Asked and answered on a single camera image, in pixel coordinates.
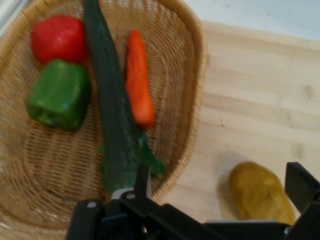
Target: basket rim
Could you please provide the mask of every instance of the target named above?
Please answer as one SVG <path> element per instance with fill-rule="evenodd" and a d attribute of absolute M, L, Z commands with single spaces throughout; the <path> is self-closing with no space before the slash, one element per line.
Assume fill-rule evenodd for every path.
<path fill-rule="evenodd" d="M 46 10 L 54 7 L 58 4 L 66 3 L 70 0 L 33 0 L 28 6 L 21 11 L 18 17 L 13 21 L 8 31 L 4 34 L 0 42 L 0 74 L 8 64 L 8 56 L 10 56 L 15 45 L 14 43 L 19 41 L 24 33 L 24 30 L 30 25 L 30 19 L 35 20 L 39 15 L 43 15 Z M 197 48 L 195 51 L 195 57 L 197 58 L 195 69 L 195 85 L 194 95 L 192 101 L 192 108 L 190 113 L 190 124 L 184 141 L 184 149 L 176 162 L 172 173 L 160 184 L 159 188 L 152 194 L 154 201 L 159 201 L 161 197 L 167 193 L 177 181 L 183 170 L 187 166 L 189 159 L 193 153 L 198 126 L 200 123 L 200 112 L 203 99 L 203 86 L 206 76 L 207 68 L 207 40 L 202 22 L 193 12 L 193 10 L 183 0 L 151 0 L 158 2 L 168 10 L 176 13 L 176 15 L 183 21 L 185 27 L 191 34 L 192 41 L 196 43 Z M 4 215 L 9 222 L 19 223 L 19 225 L 27 226 L 26 233 L 35 234 L 38 232 L 39 236 L 43 234 L 49 234 L 57 237 L 57 235 L 63 234 L 64 231 L 55 228 L 43 228 L 37 227 L 33 224 L 19 222 L 14 216 L 9 216 L 3 211 L 0 211 L 0 216 Z"/>

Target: white wall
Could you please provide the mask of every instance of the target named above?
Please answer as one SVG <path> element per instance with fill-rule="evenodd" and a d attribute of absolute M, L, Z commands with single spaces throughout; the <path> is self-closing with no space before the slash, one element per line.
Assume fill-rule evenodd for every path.
<path fill-rule="evenodd" d="M 202 20 L 320 40 L 320 0 L 184 0 Z"/>

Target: metal screw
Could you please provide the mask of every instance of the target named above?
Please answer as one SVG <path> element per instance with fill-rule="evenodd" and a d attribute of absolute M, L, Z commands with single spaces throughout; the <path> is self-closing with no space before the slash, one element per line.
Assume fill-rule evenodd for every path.
<path fill-rule="evenodd" d="M 290 231 L 291 231 L 292 227 L 291 226 L 287 226 L 285 229 L 284 229 L 284 234 L 287 235 Z"/>
<path fill-rule="evenodd" d="M 127 199 L 135 199 L 136 195 L 134 195 L 133 193 L 130 193 L 126 196 Z"/>
<path fill-rule="evenodd" d="M 95 208 L 96 206 L 97 206 L 97 203 L 94 202 L 94 201 L 91 201 L 91 202 L 89 202 L 89 203 L 86 205 L 86 207 L 87 207 L 88 209 L 93 209 L 93 208 Z"/>

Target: red bell pepper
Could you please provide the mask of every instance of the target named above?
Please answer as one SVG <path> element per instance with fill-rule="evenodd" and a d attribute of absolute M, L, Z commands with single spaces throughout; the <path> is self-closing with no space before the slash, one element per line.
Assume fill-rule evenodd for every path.
<path fill-rule="evenodd" d="M 88 54 L 82 21 L 58 14 L 36 23 L 31 32 L 31 48 L 43 64 L 53 59 L 82 63 Z"/>

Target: light wood surface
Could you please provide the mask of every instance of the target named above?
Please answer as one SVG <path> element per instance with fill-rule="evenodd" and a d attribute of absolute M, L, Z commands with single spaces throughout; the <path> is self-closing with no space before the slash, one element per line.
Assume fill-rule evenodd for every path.
<path fill-rule="evenodd" d="M 237 218 L 226 186 L 243 161 L 284 183 L 299 161 L 320 180 L 320 42 L 204 22 L 208 70 L 194 154 L 161 200 L 198 221 Z"/>

